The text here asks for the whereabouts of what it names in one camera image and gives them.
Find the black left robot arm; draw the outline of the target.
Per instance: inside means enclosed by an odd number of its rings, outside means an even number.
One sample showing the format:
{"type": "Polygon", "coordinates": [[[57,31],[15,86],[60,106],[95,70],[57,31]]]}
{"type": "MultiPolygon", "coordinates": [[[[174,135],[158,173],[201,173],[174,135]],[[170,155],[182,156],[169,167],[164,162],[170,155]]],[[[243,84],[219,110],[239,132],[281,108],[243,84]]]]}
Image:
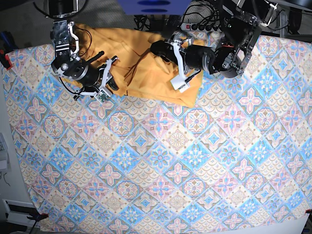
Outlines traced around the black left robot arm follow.
{"type": "Polygon", "coordinates": [[[252,56],[262,27],[270,25],[277,4],[268,0],[246,0],[242,6],[231,0],[218,3],[219,25],[224,36],[215,49],[195,45],[190,39],[187,47],[178,35],[154,42],[150,51],[166,62],[173,62],[187,81],[201,71],[221,73],[234,78],[244,73],[252,56]]]}

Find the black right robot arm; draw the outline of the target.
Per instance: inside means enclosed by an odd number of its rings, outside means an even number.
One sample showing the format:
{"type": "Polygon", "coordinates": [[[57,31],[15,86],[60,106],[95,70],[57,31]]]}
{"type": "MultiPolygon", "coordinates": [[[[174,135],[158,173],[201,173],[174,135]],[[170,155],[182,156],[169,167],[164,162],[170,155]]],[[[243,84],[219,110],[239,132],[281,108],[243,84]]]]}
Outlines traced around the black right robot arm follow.
{"type": "Polygon", "coordinates": [[[77,0],[45,0],[44,9],[40,9],[35,2],[33,3],[37,11],[54,21],[50,38],[55,47],[55,59],[51,67],[60,82],[64,83],[65,79],[69,79],[81,85],[78,91],[69,91],[75,100],[89,96],[102,101],[119,89],[110,72],[118,57],[109,58],[100,67],[95,67],[92,63],[101,58],[104,51],[98,52],[88,60],[79,54],[79,37],[75,33],[78,27],[73,17],[81,13],[87,5],[88,1],[80,6],[77,0]]]}

